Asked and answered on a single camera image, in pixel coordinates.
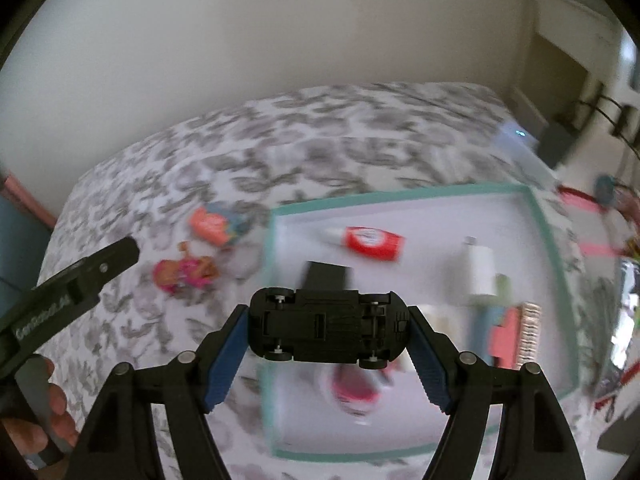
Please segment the cable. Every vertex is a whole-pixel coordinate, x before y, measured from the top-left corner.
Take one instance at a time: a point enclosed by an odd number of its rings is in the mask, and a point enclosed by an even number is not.
[[[622,105],[619,102],[614,101],[611,97],[607,97],[606,95],[600,94],[599,99],[604,99],[605,101],[609,101],[610,103],[615,104],[619,110],[622,110]]]
[[[588,103],[587,101],[575,101],[575,104],[579,105],[587,105],[592,110],[596,110],[599,112],[607,121],[609,121],[613,126],[616,126],[616,121],[614,121],[611,117],[609,117],[606,113],[602,111],[601,108],[598,108],[596,105]]]
[[[625,137],[620,137],[620,139],[622,139],[622,141],[629,147],[629,149],[634,152],[634,155],[636,156],[636,158],[638,160],[640,160],[640,153],[638,153],[638,150],[636,150],[633,145],[631,144],[631,142],[629,142],[628,140],[625,139]]]
[[[616,170],[616,174],[613,178],[616,180],[620,180],[622,174],[625,173],[626,170],[626,160],[629,158],[629,150],[624,150],[624,153],[620,157],[620,163],[618,164],[618,169]]]

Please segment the bed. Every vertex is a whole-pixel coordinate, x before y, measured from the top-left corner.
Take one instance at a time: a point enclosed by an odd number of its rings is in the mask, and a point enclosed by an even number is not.
[[[91,312],[41,350],[56,363],[79,427],[113,366],[164,364],[219,328],[237,303],[262,286],[262,243],[270,208],[373,190],[471,182],[532,184],[490,149],[510,115],[489,89],[474,84],[324,86],[246,102],[185,121],[129,146],[86,173],[74,187],[51,237],[40,279],[127,234],[140,262],[108,284]],[[537,190],[552,225],[570,286],[581,352],[592,349],[580,323],[584,265],[560,199]],[[221,270],[212,290],[169,297],[152,280],[153,265],[192,240],[188,215],[203,202],[225,202],[250,218],[232,253],[194,241]],[[256,359],[249,354],[226,401],[207,420],[233,478],[421,478],[429,456],[377,463],[319,464],[272,458],[262,436]],[[563,408],[578,444],[588,433],[593,381],[588,360],[580,388]],[[167,478],[180,478],[162,410],[154,416]],[[486,438],[480,467],[490,464]]]

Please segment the black toy car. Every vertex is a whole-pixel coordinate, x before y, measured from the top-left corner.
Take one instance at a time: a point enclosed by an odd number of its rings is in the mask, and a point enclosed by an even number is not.
[[[377,370],[404,349],[408,323],[394,292],[262,288],[251,298],[249,346],[271,361],[358,362]]]

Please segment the toy figure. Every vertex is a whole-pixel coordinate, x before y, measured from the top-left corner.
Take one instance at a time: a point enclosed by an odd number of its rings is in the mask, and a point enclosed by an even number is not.
[[[195,258],[189,252],[189,243],[180,242],[181,260],[161,260],[154,267],[154,283],[169,294],[175,294],[186,285],[204,288],[219,275],[210,256]]]

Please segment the blue gripper pad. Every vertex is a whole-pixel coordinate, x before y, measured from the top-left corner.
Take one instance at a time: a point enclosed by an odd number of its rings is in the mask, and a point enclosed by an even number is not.
[[[209,368],[207,391],[204,395],[204,405],[208,412],[225,400],[226,394],[229,393],[231,383],[249,346],[248,332],[249,311],[245,310]]]
[[[435,404],[443,412],[448,412],[452,399],[447,387],[447,374],[431,348],[420,326],[411,319],[410,338],[406,349],[414,362],[420,382],[431,404]]]

